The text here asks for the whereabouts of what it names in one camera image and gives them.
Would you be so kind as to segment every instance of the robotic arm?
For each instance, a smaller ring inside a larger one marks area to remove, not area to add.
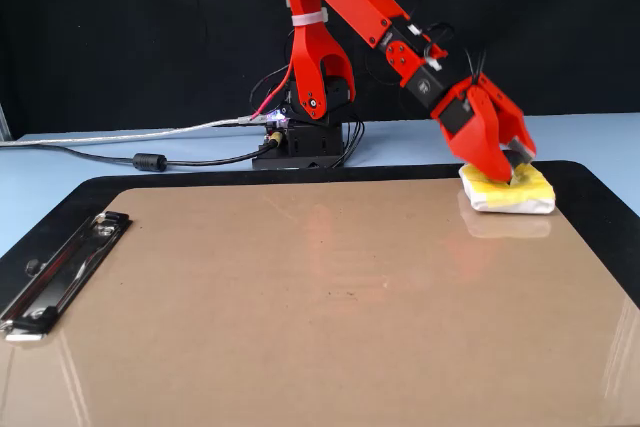
[[[413,25],[395,0],[324,0],[388,64],[439,122],[451,151],[489,178],[509,181],[514,164],[530,162],[535,145],[520,109],[483,73],[451,78],[447,51]],[[346,101],[356,94],[353,71],[324,25],[322,0],[288,0],[295,28],[291,65],[295,88],[289,101],[311,123],[329,123],[332,92],[346,83]],[[511,149],[509,157],[501,145]]]

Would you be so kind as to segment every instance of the yellow sponge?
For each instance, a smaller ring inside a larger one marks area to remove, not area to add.
[[[553,187],[530,164],[516,167],[511,184],[489,180],[470,164],[460,169],[460,178],[471,207],[481,212],[549,214],[556,206]]]

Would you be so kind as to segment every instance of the black curtain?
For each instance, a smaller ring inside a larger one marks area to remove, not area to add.
[[[408,10],[416,0],[399,0]],[[640,106],[639,0],[422,0],[456,45],[487,49],[487,74],[526,114]],[[186,126],[250,111],[248,93],[285,64],[284,0],[0,0],[0,103],[16,135]],[[365,119],[422,118],[336,14]]]

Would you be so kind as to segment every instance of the clipboard clip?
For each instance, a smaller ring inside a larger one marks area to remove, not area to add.
[[[103,212],[85,220],[48,262],[30,261],[33,278],[0,315],[5,340],[41,340],[51,332],[129,225],[127,214]]]

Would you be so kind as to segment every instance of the white cable tie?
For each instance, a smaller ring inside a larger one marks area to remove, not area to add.
[[[327,22],[329,20],[329,12],[327,8],[323,7],[317,12],[311,12],[310,14],[292,15],[291,23],[294,27],[302,27],[305,25],[319,24],[321,22]]]

